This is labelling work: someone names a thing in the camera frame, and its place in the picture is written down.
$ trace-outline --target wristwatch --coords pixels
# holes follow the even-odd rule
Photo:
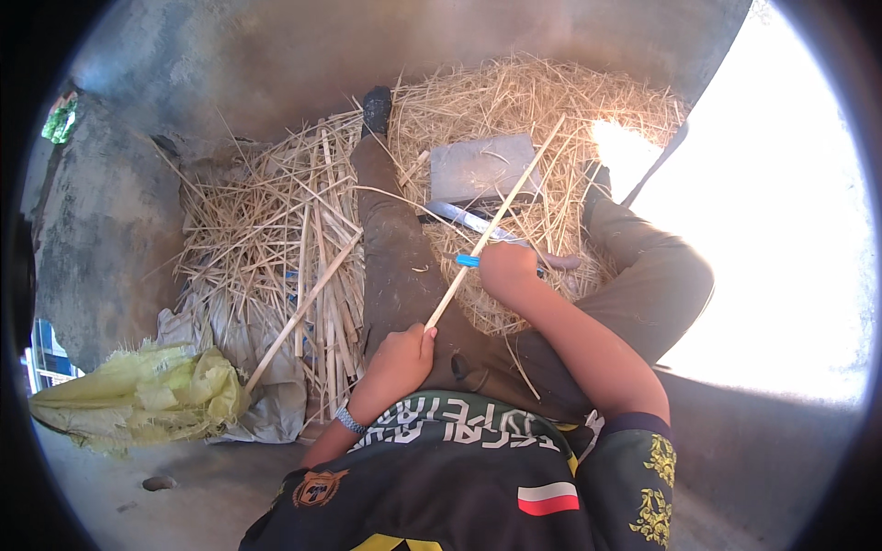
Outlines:
[[[342,406],[337,408],[337,413],[334,414],[334,419],[343,423],[344,427],[348,428],[357,435],[363,435],[367,433],[368,428],[357,423],[355,419],[352,418],[352,415],[349,414],[349,410],[346,408],[347,403],[344,403]]]

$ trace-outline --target yellow plastic bag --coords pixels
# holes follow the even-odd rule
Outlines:
[[[31,414],[80,445],[130,446],[204,438],[223,432],[249,405],[235,368],[212,347],[146,342],[118,351],[92,373],[31,397]]]

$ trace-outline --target dry straw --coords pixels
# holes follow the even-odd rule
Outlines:
[[[538,147],[566,115],[539,161],[544,201],[521,205],[520,214],[503,219],[500,227],[537,248],[582,259],[578,270],[546,275],[549,285],[573,301],[613,276],[579,227],[587,189],[584,169],[598,160],[593,121],[614,121],[665,146],[687,113],[673,94],[627,75],[526,55],[471,69],[438,67],[415,84],[399,82],[394,98],[389,153],[404,199],[420,214],[419,205],[430,200],[426,152],[432,147],[522,132]],[[193,288],[226,294],[230,320],[271,321],[267,326],[281,327],[298,307],[305,308],[303,321],[286,339],[306,360],[308,381],[322,400],[322,417],[330,413],[325,406],[333,410],[348,395],[364,369],[357,347],[363,325],[362,245],[344,254],[326,277],[331,261],[361,231],[359,190],[349,163],[361,134],[362,111],[355,105],[350,112],[290,132],[273,147],[239,149],[238,166],[223,175],[182,184],[186,243],[176,270],[190,281],[209,284]],[[459,267],[442,253],[469,252],[480,235],[442,222],[423,231],[452,281]],[[323,279],[327,284],[314,294],[315,301],[303,304]],[[456,299],[475,327],[488,334],[526,325],[482,291],[476,270],[468,271]]]

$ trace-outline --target blue knife handle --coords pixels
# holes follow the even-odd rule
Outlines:
[[[472,268],[477,268],[478,264],[480,262],[481,262],[481,259],[479,257],[471,257],[469,255],[457,255],[456,256],[456,264],[459,264],[460,266],[469,266]],[[545,273],[545,271],[542,268],[537,267],[536,273],[539,275],[539,277],[542,277],[542,275]]]
[[[460,266],[471,266],[472,268],[477,268],[479,262],[481,262],[481,259],[479,257],[470,257],[469,255],[456,256],[456,264],[459,264]]]

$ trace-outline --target leg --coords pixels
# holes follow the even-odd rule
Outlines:
[[[358,183],[400,196],[394,163],[385,143],[378,140],[384,139],[368,135],[352,153]],[[447,284],[410,205],[376,191],[359,190],[358,212],[364,227],[362,350],[370,361],[390,331],[425,323]],[[479,356],[490,338],[472,327],[455,302],[437,328],[435,365],[423,387],[462,390],[451,369],[454,353]]]
[[[576,305],[654,365],[701,314],[713,292],[714,276],[680,237],[659,231],[605,197],[594,199],[583,224],[592,240],[612,254],[619,272]],[[590,401],[538,331],[511,335],[509,344],[542,396],[532,411],[542,413],[550,402],[569,414],[560,419],[591,412]],[[492,367],[509,369],[513,360],[505,342],[500,339],[493,351]]]

